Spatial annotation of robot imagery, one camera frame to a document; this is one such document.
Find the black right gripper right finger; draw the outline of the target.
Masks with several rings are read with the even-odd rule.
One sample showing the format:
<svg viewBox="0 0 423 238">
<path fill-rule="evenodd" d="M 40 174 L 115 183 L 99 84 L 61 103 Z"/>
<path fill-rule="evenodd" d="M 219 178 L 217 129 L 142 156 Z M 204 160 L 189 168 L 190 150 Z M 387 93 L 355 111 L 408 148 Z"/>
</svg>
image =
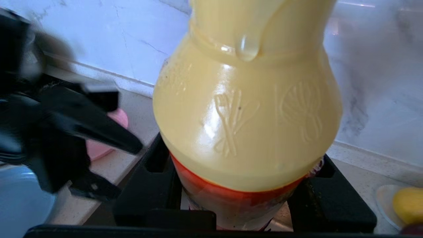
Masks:
<svg viewBox="0 0 423 238">
<path fill-rule="evenodd" d="M 373 232 L 376 215 L 333 161 L 324 156 L 316 176 L 288 199 L 295 232 Z"/>
</svg>

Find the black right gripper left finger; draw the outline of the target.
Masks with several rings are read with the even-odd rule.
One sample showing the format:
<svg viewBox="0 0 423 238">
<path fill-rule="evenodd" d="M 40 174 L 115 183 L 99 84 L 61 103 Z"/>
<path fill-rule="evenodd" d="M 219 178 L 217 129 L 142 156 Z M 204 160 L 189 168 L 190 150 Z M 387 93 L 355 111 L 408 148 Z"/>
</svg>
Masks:
<svg viewBox="0 0 423 238">
<path fill-rule="evenodd" d="M 114 204 L 115 223 L 142 227 L 166 220 L 181 209 L 181 193 L 170 152 L 157 134 Z"/>
</svg>

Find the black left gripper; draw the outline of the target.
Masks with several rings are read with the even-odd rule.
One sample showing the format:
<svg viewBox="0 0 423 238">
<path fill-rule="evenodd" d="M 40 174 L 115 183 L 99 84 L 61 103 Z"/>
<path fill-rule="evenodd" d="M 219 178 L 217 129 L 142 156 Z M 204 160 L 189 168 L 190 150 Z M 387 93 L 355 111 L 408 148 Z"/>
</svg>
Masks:
<svg viewBox="0 0 423 238">
<path fill-rule="evenodd" d="M 41 91 L 40 101 L 25 94 L 18 70 L 29 29 L 22 17 L 1 10 L 1 162 L 27 166 L 49 193 L 71 181 L 73 196 L 117 199 L 121 189 L 89 170 L 84 139 L 133 155 L 142 150 L 142 142 L 108 116 L 119 107 L 119 90 L 112 83 L 62 83 Z"/>
</svg>

